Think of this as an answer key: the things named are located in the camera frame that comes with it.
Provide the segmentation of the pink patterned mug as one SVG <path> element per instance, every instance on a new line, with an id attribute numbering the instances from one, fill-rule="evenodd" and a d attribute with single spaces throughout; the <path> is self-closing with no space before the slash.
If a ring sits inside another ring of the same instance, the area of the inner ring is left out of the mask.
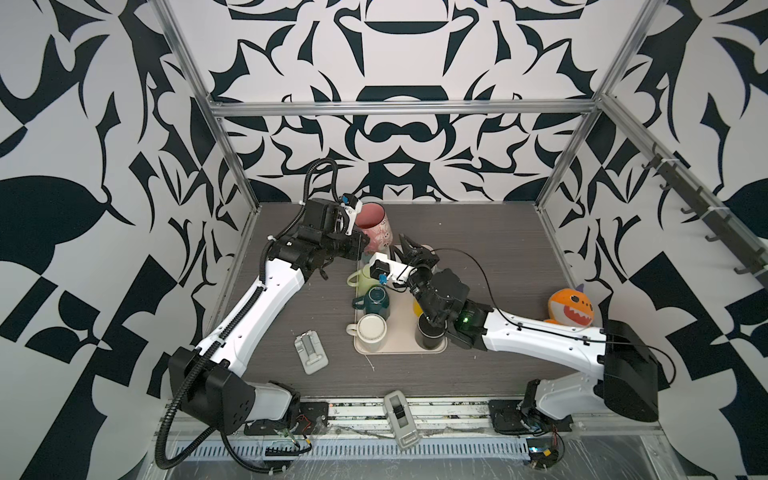
<path id="1" fill-rule="evenodd" d="M 357 215 L 355 225 L 368 237 L 366 253 L 385 252 L 393 242 L 393 232 L 386 211 L 381 204 L 365 203 Z"/>

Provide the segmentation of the light green mug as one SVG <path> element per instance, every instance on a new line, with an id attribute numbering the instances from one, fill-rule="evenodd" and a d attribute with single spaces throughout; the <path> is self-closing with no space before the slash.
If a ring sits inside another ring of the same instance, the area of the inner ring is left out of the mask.
<path id="1" fill-rule="evenodd" d="M 372 287 L 379 286 L 379 280 L 371 274 L 371 267 L 365 265 L 363 268 L 350 274 L 346 280 L 349 287 L 355 289 L 355 296 L 360 297 L 366 294 Z"/>

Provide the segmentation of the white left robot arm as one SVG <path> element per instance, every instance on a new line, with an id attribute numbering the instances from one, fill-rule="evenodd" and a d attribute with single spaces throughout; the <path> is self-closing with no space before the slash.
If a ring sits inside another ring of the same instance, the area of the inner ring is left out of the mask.
<path id="1" fill-rule="evenodd" d="M 228 437 L 247 423 L 272 423 L 292 430 L 299 394 L 278 382 L 251 385 L 243 374 L 259 342 L 314 272 L 336 258 L 357 261 L 369 242 L 355 224 L 363 203 L 347 193 L 336 200 L 309 199 L 294 219 L 268 238 L 259 273 L 222 323 L 194 348 L 180 347 L 168 362 L 173 398 L 157 434 L 154 463 L 169 470 L 188 458 L 210 435 Z M 205 424 L 180 453 L 166 453 L 178 412 Z"/>

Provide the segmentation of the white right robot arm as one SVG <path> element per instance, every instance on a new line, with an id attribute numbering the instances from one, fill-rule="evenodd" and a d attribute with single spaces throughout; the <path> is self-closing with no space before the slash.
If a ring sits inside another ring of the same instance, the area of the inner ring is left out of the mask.
<path id="1" fill-rule="evenodd" d="M 427 344 L 448 339 L 464 349 L 510 352 L 573 369 L 555 380 L 530 381 L 518 407 L 522 419 L 560 421 L 608 409 L 634 421 L 658 420 L 659 389 L 675 378 L 658 360 L 663 350 L 643 342 L 628 324 L 566 326 L 478 303 L 452 270 L 434 269 L 435 251 L 406 235 L 400 242 L 388 278 L 406 286 L 420 306 L 417 332 Z"/>

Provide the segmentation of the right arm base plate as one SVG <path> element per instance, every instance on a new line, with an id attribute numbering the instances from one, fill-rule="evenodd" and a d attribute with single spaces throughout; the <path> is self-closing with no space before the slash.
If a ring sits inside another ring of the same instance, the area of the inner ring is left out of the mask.
<path id="1" fill-rule="evenodd" d="M 536 436 L 558 431 L 571 431 L 571 415 L 563 419 L 551 418 L 525 400 L 499 400 L 488 402 L 489 418 L 493 430 L 503 435 Z"/>

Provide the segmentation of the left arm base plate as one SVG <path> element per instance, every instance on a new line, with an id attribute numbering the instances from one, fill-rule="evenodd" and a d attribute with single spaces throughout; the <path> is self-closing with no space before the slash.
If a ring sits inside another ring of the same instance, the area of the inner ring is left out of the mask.
<path id="1" fill-rule="evenodd" d="M 313 434 L 328 425 L 330 404 L 325 401 L 300 401 L 291 406 L 280 420 L 255 420 L 247 423 L 244 434 L 265 436 L 281 434 Z"/>

